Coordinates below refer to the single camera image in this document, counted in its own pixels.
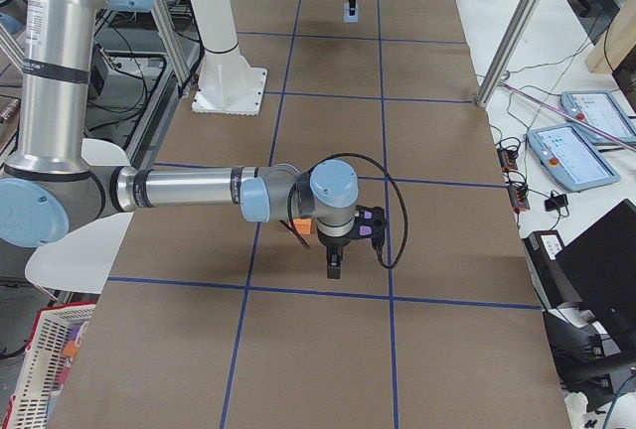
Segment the blue block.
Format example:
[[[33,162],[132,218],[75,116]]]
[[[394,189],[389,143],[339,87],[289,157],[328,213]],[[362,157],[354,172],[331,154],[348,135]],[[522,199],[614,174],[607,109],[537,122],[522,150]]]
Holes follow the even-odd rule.
[[[343,4],[343,22],[346,24],[357,23],[359,21],[359,5],[351,8],[348,3]]]

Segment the orange block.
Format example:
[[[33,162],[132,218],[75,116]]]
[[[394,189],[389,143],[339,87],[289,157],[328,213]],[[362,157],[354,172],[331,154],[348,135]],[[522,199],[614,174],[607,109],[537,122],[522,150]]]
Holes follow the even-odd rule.
[[[294,226],[297,232],[302,235],[310,235],[312,233],[313,228],[313,219],[312,218],[295,218],[293,220]]]

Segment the blue tape strip lengthwise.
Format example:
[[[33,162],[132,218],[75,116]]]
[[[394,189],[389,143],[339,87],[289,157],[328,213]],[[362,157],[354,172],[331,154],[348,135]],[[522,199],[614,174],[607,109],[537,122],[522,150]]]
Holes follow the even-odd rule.
[[[382,123],[382,164],[386,170],[389,169],[388,165],[388,148],[387,148],[387,126],[386,126],[386,102],[385,102],[385,81],[384,81],[384,62],[383,62],[383,41],[382,41],[382,14],[381,14],[381,0],[376,0],[377,5],[377,29],[378,29],[378,54],[379,54],[379,84],[380,84],[380,100],[381,100],[381,123]],[[385,206],[386,216],[389,222],[387,243],[386,243],[386,256],[388,259],[388,265],[393,263],[393,245],[392,245],[392,230],[391,230],[391,198],[390,189],[391,183],[388,178],[384,178],[385,186]],[[399,406],[398,406],[398,361],[397,361],[397,340],[396,340],[396,313],[395,313],[395,298],[394,298],[394,271],[389,269],[388,271],[388,292],[389,292],[389,320],[390,320],[390,350],[391,350],[391,370],[392,370],[392,398],[393,398],[393,423],[394,428],[399,428]]]

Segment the brown paper table cover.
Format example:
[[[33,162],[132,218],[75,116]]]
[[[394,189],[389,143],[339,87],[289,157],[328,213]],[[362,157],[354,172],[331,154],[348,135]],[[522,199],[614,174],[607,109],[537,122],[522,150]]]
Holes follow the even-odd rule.
[[[175,112],[158,169],[307,169],[355,154],[360,199],[391,183],[394,296],[539,305],[456,0],[232,0],[269,71],[258,116]],[[235,206],[138,211],[109,277],[389,295],[364,241],[328,279],[315,237]],[[399,428],[565,428],[541,310],[396,302]],[[394,428],[389,301],[106,282],[55,428]]]

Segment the orange black electronics board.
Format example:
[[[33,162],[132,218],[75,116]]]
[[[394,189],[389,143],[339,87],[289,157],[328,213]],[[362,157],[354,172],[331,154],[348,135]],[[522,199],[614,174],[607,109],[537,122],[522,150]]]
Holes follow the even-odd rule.
[[[498,148],[497,156],[504,173],[518,171],[517,158],[518,152],[514,149]]]

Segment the black box white label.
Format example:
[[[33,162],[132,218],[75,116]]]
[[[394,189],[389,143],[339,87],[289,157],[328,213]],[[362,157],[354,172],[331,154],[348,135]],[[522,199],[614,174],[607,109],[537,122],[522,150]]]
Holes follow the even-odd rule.
[[[557,262],[557,254],[564,247],[558,231],[533,231],[522,239],[522,244],[541,303],[547,308],[579,303],[579,295]]]

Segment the blue tape strip crosswise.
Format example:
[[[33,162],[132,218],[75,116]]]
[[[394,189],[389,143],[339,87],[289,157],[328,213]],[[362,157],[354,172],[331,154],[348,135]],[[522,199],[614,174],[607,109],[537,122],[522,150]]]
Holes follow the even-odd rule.
[[[135,284],[144,284],[144,285],[200,287],[200,288],[241,290],[241,291],[246,290],[249,292],[311,295],[311,296],[325,296],[325,297],[337,297],[337,298],[349,298],[349,299],[361,299],[361,300],[378,300],[378,301],[391,300],[396,302],[422,303],[422,304],[433,304],[433,305],[451,305],[451,306],[475,307],[475,308],[511,309],[511,310],[528,310],[528,311],[539,311],[542,309],[542,307],[540,307],[539,305],[532,305],[532,304],[420,298],[420,297],[408,297],[408,296],[391,296],[391,295],[384,295],[384,294],[380,295],[380,294],[368,294],[368,293],[295,289],[295,288],[282,288],[282,287],[248,286],[248,285],[238,285],[238,284],[180,281],[180,280],[169,280],[169,279],[150,279],[150,278],[138,278],[138,277],[114,276],[114,277],[107,277],[106,281],[117,282],[117,283],[135,283]]]

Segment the small black adapter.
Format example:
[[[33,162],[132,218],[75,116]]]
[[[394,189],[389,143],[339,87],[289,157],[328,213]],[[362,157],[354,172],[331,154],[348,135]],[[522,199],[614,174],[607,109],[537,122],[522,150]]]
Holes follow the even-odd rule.
[[[560,211],[568,207],[567,194],[559,194],[557,192],[551,192],[546,196],[544,200],[544,207],[546,212]]]

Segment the near teach pendant tablet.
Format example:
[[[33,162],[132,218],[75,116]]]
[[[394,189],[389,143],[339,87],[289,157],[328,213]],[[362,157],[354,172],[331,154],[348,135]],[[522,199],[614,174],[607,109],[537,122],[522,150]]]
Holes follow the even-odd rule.
[[[615,184],[620,175],[573,125],[534,129],[528,143],[553,178],[570,192]]]

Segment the black monitor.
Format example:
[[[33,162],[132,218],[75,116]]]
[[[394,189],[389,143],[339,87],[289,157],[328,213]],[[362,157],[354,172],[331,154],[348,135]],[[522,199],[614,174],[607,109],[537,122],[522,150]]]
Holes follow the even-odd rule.
[[[635,205],[625,199],[556,255],[580,299],[612,335],[635,334]]]

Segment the white plastic basket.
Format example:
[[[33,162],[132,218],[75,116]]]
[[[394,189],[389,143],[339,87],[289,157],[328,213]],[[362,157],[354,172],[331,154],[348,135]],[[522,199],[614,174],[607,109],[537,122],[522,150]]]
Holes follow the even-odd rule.
[[[26,344],[22,368],[11,395],[4,428],[45,428],[66,383],[93,302],[44,308]]]

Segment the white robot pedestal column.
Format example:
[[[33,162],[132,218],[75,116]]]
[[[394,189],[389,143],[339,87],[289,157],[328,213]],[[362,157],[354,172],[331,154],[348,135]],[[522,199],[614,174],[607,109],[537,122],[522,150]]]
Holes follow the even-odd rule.
[[[252,67],[239,48],[231,0],[190,0],[204,56],[192,109],[259,114],[267,70]]]

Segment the aluminium frame post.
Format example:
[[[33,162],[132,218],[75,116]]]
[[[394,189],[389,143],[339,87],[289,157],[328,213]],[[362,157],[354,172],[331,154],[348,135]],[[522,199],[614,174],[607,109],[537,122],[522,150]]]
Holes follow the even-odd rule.
[[[475,97],[475,102],[479,107],[487,107],[539,2],[540,0],[519,0]]]

